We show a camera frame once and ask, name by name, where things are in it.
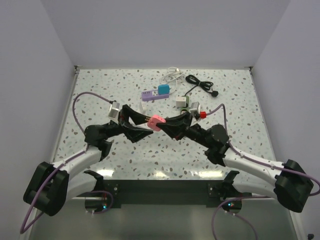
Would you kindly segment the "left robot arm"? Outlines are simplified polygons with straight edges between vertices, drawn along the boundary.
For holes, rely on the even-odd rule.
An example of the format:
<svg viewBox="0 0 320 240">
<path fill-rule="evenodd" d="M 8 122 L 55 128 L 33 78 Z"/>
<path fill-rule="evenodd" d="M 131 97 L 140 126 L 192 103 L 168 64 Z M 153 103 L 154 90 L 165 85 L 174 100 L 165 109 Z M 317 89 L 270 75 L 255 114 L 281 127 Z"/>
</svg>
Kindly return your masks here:
<svg viewBox="0 0 320 240">
<path fill-rule="evenodd" d="M 108 156 L 112 147 L 109 138 L 123 134 L 132 143 L 136 143 L 153 133 L 151 129 L 140 126 L 147 123 L 150 117 L 134 111 L 126 104 L 115 116 L 115 121 L 85 128 L 86 147 L 83 150 L 55 164 L 45 161 L 40 163 L 25 190 L 23 201 L 31 208 L 54 216 L 67 200 L 70 180 Z"/>
</svg>

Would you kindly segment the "white triangular power strip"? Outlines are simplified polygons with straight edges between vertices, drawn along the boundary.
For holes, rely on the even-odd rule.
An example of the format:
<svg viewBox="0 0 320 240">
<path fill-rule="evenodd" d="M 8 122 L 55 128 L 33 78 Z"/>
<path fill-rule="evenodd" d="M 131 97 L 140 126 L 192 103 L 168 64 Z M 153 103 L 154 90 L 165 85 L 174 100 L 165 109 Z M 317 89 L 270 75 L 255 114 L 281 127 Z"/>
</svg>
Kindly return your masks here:
<svg viewBox="0 0 320 240">
<path fill-rule="evenodd" d="M 147 104 L 145 101 L 140 102 L 139 110 L 140 110 L 141 114 L 146 115 L 148 108 L 147 108 Z"/>
</svg>

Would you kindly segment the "pink plug adapter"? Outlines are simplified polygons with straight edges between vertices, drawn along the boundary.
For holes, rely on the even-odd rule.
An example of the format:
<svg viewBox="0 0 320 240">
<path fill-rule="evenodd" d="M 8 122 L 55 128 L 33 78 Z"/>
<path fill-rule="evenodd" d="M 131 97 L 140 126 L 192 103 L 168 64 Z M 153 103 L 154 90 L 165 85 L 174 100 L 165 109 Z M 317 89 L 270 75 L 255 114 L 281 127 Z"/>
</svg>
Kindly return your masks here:
<svg viewBox="0 0 320 240">
<path fill-rule="evenodd" d="M 159 116 L 159 115 L 153 115 L 149 118 L 148 122 L 146 123 L 147 127 L 150 128 L 153 131 L 159 132 L 161 129 L 157 126 L 158 123 L 165 123 L 166 120 Z"/>
</svg>

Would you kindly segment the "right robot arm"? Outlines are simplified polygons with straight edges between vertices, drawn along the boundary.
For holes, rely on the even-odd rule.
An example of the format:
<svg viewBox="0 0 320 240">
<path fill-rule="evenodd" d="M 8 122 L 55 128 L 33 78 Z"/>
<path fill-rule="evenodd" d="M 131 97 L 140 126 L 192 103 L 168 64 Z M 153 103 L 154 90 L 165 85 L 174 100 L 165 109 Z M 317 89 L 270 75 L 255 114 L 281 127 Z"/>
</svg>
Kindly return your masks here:
<svg viewBox="0 0 320 240">
<path fill-rule="evenodd" d="M 172 139 L 189 138 L 206 147 L 204 154 L 212 164 L 237 169 L 259 179 L 254 183 L 238 177 L 225 181 L 222 189 L 227 196 L 233 197 L 238 192 L 258 194 L 276 199 L 290 211 L 303 211 L 314 182 L 298 162 L 291 159 L 272 161 L 246 153 L 230 143 L 223 125 L 215 124 L 204 129 L 198 123 L 192 124 L 192 118 L 186 112 L 156 126 Z"/>
</svg>

